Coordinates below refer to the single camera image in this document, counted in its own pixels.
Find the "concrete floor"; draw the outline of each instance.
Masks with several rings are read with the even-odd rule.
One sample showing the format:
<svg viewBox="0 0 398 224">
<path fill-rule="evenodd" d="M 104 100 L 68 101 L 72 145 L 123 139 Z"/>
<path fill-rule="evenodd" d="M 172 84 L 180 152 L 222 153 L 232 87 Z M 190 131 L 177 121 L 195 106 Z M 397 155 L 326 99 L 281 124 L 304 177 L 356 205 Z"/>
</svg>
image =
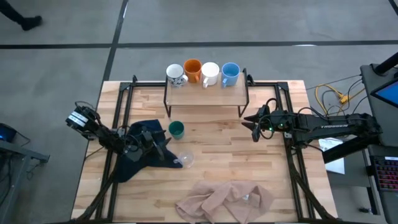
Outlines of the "concrete floor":
<svg viewBox="0 0 398 224">
<path fill-rule="evenodd" d="M 122 6 L 122 0 L 10 3 L 23 15 L 41 14 L 45 23 L 23 32 L 0 16 L 0 45 L 110 44 Z M 397 22 L 388 0 L 130 0 L 119 42 L 396 40 Z M 117 49 L 109 79 L 130 80 L 137 75 L 139 80 L 163 80 L 167 65 L 195 57 L 218 64 L 236 62 L 256 80 L 305 80 L 310 88 L 357 75 L 360 65 L 381 62 L 396 53 L 397 47 L 373 43 Z M 0 50 L 0 122 L 30 137 L 32 149 L 51 155 L 49 163 L 24 182 L 13 223 L 70 218 L 87 142 L 65 125 L 65 118 L 76 100 L 96 104 L 109 48 Z M 333 86 L 346 92 L 357 79 Z M 320 111 L 313 91 L 307 91 L 310 103 Z M 363 96 L 357 96 L 352 104 Z M 333 95 L 327 95 L 325 101 L 337 104 Z M 366 100 L 357 112 L 370 113 Z M 356 211 L 369 206 L 362 200 L 367 197 L 363 189 L 333 185 L 332 191 L 340 218 L 383 223 L 382 217 L 370 218 Z"/>
</svg>

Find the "person's foot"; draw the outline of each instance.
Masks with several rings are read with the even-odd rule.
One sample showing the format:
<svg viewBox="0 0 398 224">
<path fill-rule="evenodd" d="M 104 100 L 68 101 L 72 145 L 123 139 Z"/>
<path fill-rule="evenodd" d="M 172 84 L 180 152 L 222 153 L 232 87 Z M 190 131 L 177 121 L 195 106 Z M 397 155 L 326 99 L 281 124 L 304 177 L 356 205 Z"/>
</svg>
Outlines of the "person's foot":
<svg viewBox="0 0 398 224">
<path fill-rule="evenodd" d="M 43 19 L 41 16 L 25 18 L 25 22 L 21 25 L 24 31 L 31 30 L 35 27 L 42 25 Z"/>
</svg>

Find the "teal cup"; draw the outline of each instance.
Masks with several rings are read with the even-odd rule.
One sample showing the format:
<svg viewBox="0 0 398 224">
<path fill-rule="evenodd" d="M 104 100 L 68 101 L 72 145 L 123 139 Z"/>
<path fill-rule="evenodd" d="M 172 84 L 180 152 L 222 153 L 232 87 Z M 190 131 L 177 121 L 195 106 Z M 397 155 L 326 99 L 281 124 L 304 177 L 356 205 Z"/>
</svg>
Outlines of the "teal cup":
<svg viewBox="0 0 398 224">
<path fill-rule="evenodd" d="M 173 121 L 169 125 L 169 131 L 173 138 L 179 140 L 184 136 L 184 124 L 181 121 Z"/>
</svg>

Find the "computer monitor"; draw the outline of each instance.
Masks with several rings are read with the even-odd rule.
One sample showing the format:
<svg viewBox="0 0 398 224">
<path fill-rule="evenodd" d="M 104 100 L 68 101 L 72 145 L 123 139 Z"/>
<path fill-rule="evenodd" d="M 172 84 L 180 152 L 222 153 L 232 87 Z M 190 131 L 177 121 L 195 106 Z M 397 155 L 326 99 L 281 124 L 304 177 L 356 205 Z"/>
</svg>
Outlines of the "computer monitor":
<svg viewBox="0 0 398 224">
<path fill-rule="evenodd" d="M 398 108 L 398 78 L 373 90 L 371 95 Z"/>
</svg>

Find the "butcher block tabletop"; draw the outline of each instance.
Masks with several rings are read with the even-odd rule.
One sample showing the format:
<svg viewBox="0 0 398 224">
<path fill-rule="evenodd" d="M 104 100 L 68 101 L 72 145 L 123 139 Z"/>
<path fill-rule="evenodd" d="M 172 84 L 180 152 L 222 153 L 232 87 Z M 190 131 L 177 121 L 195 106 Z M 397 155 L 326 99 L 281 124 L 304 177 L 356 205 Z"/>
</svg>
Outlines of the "butcher block tabletop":
<svg viewBox="0 0 398 224">
<path fill-rule="evenodd" d="M 294 111 L 309 106 L 304 82 L 285 82 L 289 84 Z M 99 98 L 98 113 L 102 123 L 109 128 L 113 122 L 119 84 L 104 82 Z M 177 214 L 175 203 L 185 198 L 200 180 L 255 181 L 275 197 L 271 209 L 255 222 L 297 221 L 282 134 L 275 133 L 270 140 L 260 138 L 259 142 L 253 142 L 250 130 L 241 125 L 245 116 L 255 114 L 269 98 L 275 97 L 274 91 L 273 87 L 249 87 L 250 103 L 241 119 L 237 108 L 231 106 L 173 107 L 171 118 L 168 118 L 163 102 L 164 87 L 134 87 L 129 124 L 158 119 L 163 129 L 168 129 L 172 121 L 183 122 L 184 137 L 172 139 L 167 148 L 175 155 L 192 151 L 195 161 L 189 169 L 146 167 L 126 183 L 119 184 L 113 221 L 186 222 Z M 123 98 L 118 126 L 122 124 L 126 98 Z M 274 101 L 270 104 L 270 108 L 275 107 Z M 166 132 L 166 137 L 170 137 L 169 132 Z M 87 154 L 100 147 L 98 142 L 90 142 Z M 312 192 L 326 210 L 337 217 L 321 152 L 308 147 L 303 150 L 303 157 Z M 105 159 L 106 150 L 103 149 L 84 162 L 72 218 L 81 215 L 99 192 Z M 105 198 L 104 211 L 108 209 L 109 196 L 110 191 Z M 301 191 L 300 198 L 304 217 L 308 217 Z M 224 207 L 218 208 L 215 217 L 217 222 L 236 222 Z"/>
</svg>

